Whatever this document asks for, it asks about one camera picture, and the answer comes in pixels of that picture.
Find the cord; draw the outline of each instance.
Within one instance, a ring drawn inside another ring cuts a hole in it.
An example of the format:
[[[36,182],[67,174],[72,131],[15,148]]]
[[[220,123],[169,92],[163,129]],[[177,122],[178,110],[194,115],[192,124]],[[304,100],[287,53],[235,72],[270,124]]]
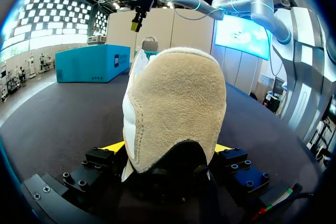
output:
[[[283,201],[277,203],[275,206],[273,206],[271,209],[267,210],[264,214],[260,215],[258,218],[252,221],[252,223],[257,223],[260,221],[260,219],[264,219],[266,216],[271,215],[274,211],[278,210],[280,207],[282,207],[285,204],[294,202],[297,199],[302,198],[312,198],[314,196],[313,193],[300,193],[293,196],[289,196],[287,199],[284,199]]]
[[[188,19],[188,20],[200,20],[200,19],[205,18],[206,16],[209,16],[210,14],[212,14],[212,13],[218,11],[218,10],[221,10],[221,9],[215,9],[215,10],[209,12],[208,14],[206,14],[206,15],[200,17],[200,18],[187,18],[187,17],[182,16],[181,14],[179,14],[179,13],[176,11],[174,4],[173,4],[173,9],[174,9],[175,13],[176,13],[177,15],[179,15],[181,18],[185,18],[185,19]]]
[[[280,73],[280,70],[281,70],[281,68],[282,68],[282,66],[284,65],[284,63],[283,62],[281,62],[281,66],[280,66],[280,68],[279,68],[279,71],[277,72],[277,74],[274,74],[274,71],[273,71],[273,66],[272,66],[272,53],[271,53],[271,43],[269,42],[269,39],[267,39],[268,40],[268,46],[269,46],[269,63],[270,63],[270,65],[271,65],[271,71],[272,71],[272,74],[274,75],[274,76],[277,76],[279,73]]]

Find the display screen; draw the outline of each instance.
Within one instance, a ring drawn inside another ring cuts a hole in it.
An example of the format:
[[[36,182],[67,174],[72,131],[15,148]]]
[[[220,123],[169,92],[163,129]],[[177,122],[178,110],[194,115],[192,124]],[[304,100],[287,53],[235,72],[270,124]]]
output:
[[[217,21],[215,44],[268,60],[271,33],[252,20],[225,15]]]

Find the gray carpet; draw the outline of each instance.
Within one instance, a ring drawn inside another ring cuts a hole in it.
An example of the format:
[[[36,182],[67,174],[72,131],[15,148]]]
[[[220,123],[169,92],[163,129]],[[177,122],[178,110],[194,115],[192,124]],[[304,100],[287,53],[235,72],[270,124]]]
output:
[[[128,75],[121,74],[107,84],[54,83],[19,107],[0,128],[0,136],[21,177],[48,172],[60,178],[80,165],[93,146],[121,141],[127,81]],[[252,164],[270,174],[271,185],[285,180],[313,191],[321,175],[313,156],[289,127],[229,84],[218,142],[247,151]],[[241,216],[225,191],[222,200],[229,217]],[[296,212],[302,202],[287,214]]]

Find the beige suede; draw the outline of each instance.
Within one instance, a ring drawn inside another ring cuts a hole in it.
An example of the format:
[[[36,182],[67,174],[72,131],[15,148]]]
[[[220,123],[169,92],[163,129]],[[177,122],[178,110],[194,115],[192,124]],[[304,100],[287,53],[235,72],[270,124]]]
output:
[[[217,62],[179,52],[158,57],[137,77],[129,98],[137,120],[135,157],[129,157],[137,172],[186,139],[200,143],[210,162],[226,110]]]

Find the floor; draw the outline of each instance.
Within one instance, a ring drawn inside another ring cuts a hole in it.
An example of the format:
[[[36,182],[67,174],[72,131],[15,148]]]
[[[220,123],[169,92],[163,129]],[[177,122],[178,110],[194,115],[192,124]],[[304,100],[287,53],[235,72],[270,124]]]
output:
[[[0,127],[25,101],[55,82],[55,70],[51,69],[28,80],[25,87],[21,87],[14,94],[9,95],[5,102],[0,102]]]

